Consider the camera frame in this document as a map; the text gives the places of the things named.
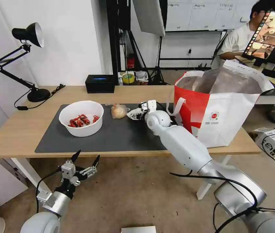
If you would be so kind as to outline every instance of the red and white bag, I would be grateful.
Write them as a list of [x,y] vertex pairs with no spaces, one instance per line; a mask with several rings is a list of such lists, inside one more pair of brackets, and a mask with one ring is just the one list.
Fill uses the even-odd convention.
[[228,146],[273,85],[262,73],[226,61],[220,69],[186,72],[174,88],[174,113],[167,112],[209,148]]

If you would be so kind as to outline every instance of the person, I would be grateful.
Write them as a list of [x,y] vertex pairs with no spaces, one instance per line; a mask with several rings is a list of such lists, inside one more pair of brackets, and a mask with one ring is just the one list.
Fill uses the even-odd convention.
[[232,60],[235,56],[241,56],[265,13],[274,10],[275,0],[259,0],[255,3],[250,14],[250,21],[230,32],[224,40],[212,62],[212,69],[222,67],[225,60]]

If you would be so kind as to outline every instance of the plastic bag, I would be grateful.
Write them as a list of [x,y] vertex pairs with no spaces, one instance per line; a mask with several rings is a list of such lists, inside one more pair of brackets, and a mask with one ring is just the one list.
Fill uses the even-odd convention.
[[127,113],[128,113],[128,110],[125,105],[114,104],[111,107],[111,116],[113,119],[121,119],[125,117]]

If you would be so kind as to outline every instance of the logo on bag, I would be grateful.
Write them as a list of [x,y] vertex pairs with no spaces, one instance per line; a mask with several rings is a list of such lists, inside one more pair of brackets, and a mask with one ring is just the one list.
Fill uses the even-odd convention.
[[218,120],[218,112],[212,112],[210,116],[210,120]]

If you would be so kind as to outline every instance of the desk lamp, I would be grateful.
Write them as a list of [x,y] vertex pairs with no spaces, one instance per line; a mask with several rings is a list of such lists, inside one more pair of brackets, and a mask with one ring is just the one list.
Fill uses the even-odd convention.
[[[39,89],[35,87],[34,83],[18,78],[15,75],[4,70],[4,66],[19,59],[20,57],[23,57],[25,54],[30,52],[31,45],[27,43],[28,40],[38,47],[41,47],[41,48],[44,47],[44,38],[43,38],[40,25],[38,23],[32,23],[26,29],[14,28],[12,29],[12,35],[14,36],[15,39],[20,40],[23,45],[20,46],[18,49],[14,50],[13,52],[0,58],[0,72],[12,78],[13,80],[19,82],[20,84],[23,84],[24,86],[28,87],[30,89],[30,93],[27,95],[27,98],[30,102],[40,102],[40,101],[47,100],[51,95],[48,90]],[[7,57],[11,56],[12,54],[22,49],[24,50],[22,54],[14,58],[7,59]]]

